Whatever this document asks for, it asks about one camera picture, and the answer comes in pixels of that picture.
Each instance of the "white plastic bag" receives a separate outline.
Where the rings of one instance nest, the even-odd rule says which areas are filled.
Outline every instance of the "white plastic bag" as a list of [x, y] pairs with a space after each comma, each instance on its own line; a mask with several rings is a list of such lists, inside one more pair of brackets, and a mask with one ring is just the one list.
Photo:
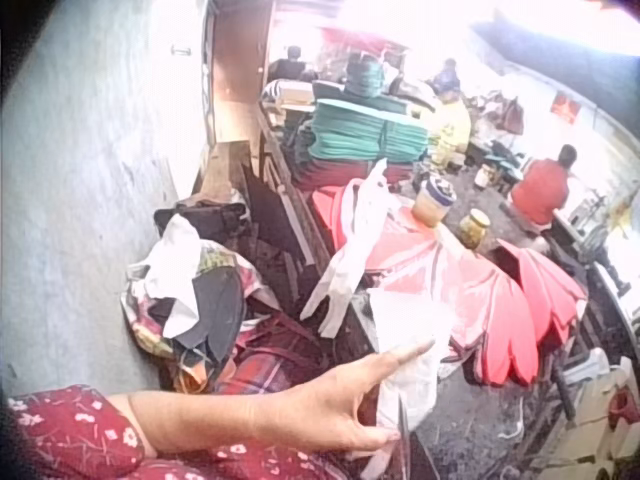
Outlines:
[[[379, 161], [360, 186], [353, 227], [345, 228], [347, 243], [331, 259], [300, 315], [301, 320], [309, 318], [328, 296], [329, 310], [319, 330], [322, 337], [335, 338], [338, 334], [367, 259], [382, 234], [390, 204], [387, 180], [383, 175], [386, 168], [386, 159]], [[353, 186], [352, 180], [345, 197], [353, 198]]]
[[[380, 384], [377, 425], [398, 428], [398, 396], [407, 409], [409, 430], [415, 430], [436, 404], [438, 367], [449, 352], [449, 337], [455, 314], [444, 303], [426, 295], [369, 290], [371, 310], [381, 352], [395, 347], [424, 343], [435, 344], [424, 355], [405, 365]], [[361, 474], [373, 480], [387, 468], [393, 446], [376, 452]]]

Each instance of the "green fabric stack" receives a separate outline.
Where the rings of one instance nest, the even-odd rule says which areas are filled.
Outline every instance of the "green fabric stack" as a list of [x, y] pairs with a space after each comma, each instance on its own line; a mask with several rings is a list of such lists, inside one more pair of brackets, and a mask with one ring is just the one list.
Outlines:
[[318, 100], [309, 153], [318, 159], [415, 162], [429, 135], [417, 120], [340, 100]]

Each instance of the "person in red shirt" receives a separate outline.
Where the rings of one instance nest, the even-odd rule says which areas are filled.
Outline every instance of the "person in red shirt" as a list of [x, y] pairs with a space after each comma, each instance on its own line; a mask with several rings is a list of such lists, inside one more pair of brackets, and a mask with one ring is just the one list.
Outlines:
[[553, 211], [567, 201], [569, 170], [577, 158], [576, 149], [564, 145], [558, 161], [535, 160], [511, 192], [515, 209], [538, 231], [551, 227]]

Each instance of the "black bag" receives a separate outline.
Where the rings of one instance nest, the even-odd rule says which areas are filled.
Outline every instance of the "black bag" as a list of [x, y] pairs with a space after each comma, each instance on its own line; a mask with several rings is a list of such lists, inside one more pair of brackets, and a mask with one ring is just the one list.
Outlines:
[[186, 218], [196, 229], [203, 240], [213, 240], [224, 243], [230, 237], [241, 234], [248, 226], [248, 221], [241, 218], [247, 213], [242, 203], [215, 203], [202, 200], [193, 207], [177, 204], [174, 208], [156, 210], [153, 220], [160, 236], [163, 235], [167, 224], [175, 214]]

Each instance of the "door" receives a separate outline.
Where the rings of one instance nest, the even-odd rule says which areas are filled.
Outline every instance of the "door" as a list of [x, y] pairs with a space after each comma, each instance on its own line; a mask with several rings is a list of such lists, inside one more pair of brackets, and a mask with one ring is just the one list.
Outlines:
[[259, 139], [254, 108], [264, 82], [273, 1], [229, 2], [216, 16], [213, 96], [216, 140]]

